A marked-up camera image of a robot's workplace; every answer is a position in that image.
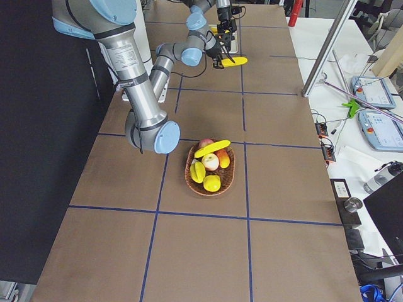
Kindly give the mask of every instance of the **white label on robot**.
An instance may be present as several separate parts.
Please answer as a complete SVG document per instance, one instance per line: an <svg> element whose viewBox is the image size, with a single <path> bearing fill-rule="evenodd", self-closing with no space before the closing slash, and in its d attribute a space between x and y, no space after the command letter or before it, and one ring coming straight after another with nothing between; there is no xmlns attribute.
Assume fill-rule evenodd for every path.
<svg viewBox="0 0 403 302"><path fill-rule="evenodd" d="M131 44L108 49L108 54L116 71L127 70L131 66L139 64Z"/></svg>

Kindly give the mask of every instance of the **brown cardboard table surface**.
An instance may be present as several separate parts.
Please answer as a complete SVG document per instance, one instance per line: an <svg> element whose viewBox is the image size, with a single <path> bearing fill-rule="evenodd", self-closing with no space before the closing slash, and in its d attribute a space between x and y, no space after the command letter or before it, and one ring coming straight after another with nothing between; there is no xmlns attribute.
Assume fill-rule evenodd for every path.
<svg viewBox="0 0 403 302"><path fill-rule="evenodd" d="M151 49L185 39L188 14L154 1ZM33 302L361 301L283 9L247 5L237 24L247 65L171 76L161 108L181 140L169 155L128 144L130 106L114 97ZM183 177L206 137L231 140L236 155L215 198Z"/></svg>

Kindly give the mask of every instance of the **blue cable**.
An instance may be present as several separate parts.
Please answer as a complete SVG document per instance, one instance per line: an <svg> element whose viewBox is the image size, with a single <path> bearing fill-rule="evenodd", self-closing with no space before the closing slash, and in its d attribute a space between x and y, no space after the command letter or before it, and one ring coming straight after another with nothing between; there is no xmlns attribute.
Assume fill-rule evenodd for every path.
<svg viewBox="0 0 403 302"><path fill-rule="evenodd" d="M387 302L382 297L380 288L373 284L368 284L360 287L361 297L364 302Z"/></svg>
<svg viewBox="0 0 403 302"><path fill-rule="evenodd" d="M393 301L392 301L393 298L394 298L395 295L397 294L397 291L398 291L400 288L402 288L402 286L403 286L403 282L402 282L399 286L397 286L396 289L393 291L393 294L390 296L389 302L393 302Z"/></svg>

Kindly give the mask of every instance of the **yellow banana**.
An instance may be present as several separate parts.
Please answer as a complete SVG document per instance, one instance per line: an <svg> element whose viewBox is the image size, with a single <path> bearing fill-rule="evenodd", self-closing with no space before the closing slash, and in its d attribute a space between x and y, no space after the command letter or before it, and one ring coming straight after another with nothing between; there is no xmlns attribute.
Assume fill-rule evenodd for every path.
<svg viewBox="0 0 403 302"><path fill-rule="evenodd" d="M220 140L215 143L211 143L206 147L203 147L195 152L195 158L198 159L199 157L203 157L206 154L213 153L220 149L226 148L231 144L229 140Z"/></svg>

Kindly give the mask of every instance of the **black device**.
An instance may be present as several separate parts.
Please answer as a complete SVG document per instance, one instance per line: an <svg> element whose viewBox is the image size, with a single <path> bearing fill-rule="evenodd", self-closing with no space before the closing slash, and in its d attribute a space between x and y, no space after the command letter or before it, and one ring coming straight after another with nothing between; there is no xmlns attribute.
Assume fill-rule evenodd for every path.
<svg viewBox="0 0 403 302"><path fill-rule="evenodd" d="M363 202L395 258L403 264L403 174L391 179Z"/></svg>

